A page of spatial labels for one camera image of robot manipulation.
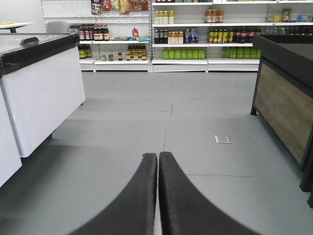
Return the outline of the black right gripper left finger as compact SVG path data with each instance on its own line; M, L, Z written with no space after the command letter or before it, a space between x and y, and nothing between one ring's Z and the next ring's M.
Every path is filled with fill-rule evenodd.
M131 180L98 215L72 235L152 235L157 197L157 155L145 153Z

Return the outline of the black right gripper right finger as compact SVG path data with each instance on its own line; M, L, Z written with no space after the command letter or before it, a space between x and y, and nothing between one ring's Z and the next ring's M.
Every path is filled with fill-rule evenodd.
M210 202L171 152L159 155L159 205L164 235L255 235Z

